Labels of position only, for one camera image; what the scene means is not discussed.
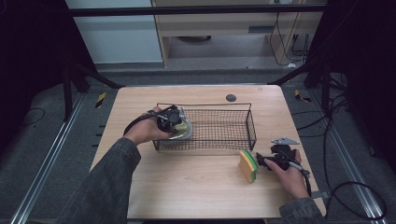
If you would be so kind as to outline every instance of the yellow sponge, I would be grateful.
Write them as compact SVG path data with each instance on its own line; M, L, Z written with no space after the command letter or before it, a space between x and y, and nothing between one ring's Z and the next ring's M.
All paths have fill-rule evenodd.
M256 179L258 164L246 150L240 151L239 167L247 178L247 181L253 183Z

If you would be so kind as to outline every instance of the black wire basket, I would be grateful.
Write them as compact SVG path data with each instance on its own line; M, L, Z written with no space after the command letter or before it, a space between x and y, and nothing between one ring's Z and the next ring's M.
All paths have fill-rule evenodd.
M159 108L170 104L158 104ZM226 148L253 150L256 144L251 104L177 105L192 125L189 139L153 140L156 150Z

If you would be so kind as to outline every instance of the gray floor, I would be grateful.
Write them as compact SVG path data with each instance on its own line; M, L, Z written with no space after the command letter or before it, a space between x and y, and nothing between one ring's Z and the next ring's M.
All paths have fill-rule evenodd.
M298 42L296 48L298 49L302 44ZM283 77L291 69L276 64L272 51L262 35L212 36L209 41L202 41L199 38L174 38L169 64L166 68L148 67L130 72L105 72L102 75L128 86L265 84ZM317 93L320 92L320 87L306 91L301 85L302 80L304 80L304 75L294 78L282 87L296 127L303 127L320 118L319 109L315 103L304 102L294 97L296 89L299 89L303 96L312 99L315 99ZM82 94L81 109L36 199L29 216L30 220L51 221L56 218L68 197L89 172L100 142L100 134L104 129L103 125L106 124L117 94L117 90L112 90L102 83L93 79L89 81L92 87L88 93ZM95 108L98 95L103 91L106 92L104 103L100 108ZM339 93L339 91L332 91L332 96ZM80 93L74 91L74 99L77 99L78 94ZM0 170L0 220L10 219L15 213L63 125L62 85L39 93L32 107L42 110L33 109L27 114L25 124L36 122L21 126L9 145L13 154L5 164L2 164ZM334 114L333 128L342 137L348 153L361 171L366 183L378 190L385 198L389 210L387 222L396 223L396 201L393 193L396 189L396 176L384 159L370 155L369 145L354 117L353 113L342 107ZM328 190L323 169L323 136L309 136L322 134L324 129L325 123L320 122L299 131L312 173L321 191ZM336 151L331 138L326 144L326 155L332 186L348 181L349 176L340 159L342 157ZM340 198L364 214L360 199L353 188L340 191ZM352 215L336 201L332 202L330 207L329 222L372 223ZM280 221L272 219L270 223L280 223Z

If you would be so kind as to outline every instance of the wooden table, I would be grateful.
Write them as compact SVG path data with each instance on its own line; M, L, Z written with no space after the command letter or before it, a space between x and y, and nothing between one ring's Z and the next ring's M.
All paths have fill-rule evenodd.
M122 137L131 120L157 103L227 104L226 95L234 94L234 103L252 103L257 134L252 151L271 156L272 139L287 136L299 141L282 90L278 86L169 86L133 87L119 90L110 113L92 167ZM311 171L302 145L302 166ZM139 146L142 160L131 186L128 218L271 218L279 217L278 208L290 200L275 174L261 166L257 179L249 184L238 167L239 151L157 151L152 142ZM310 177L312 190L318 190ZM316 202L324 214L321 199Z

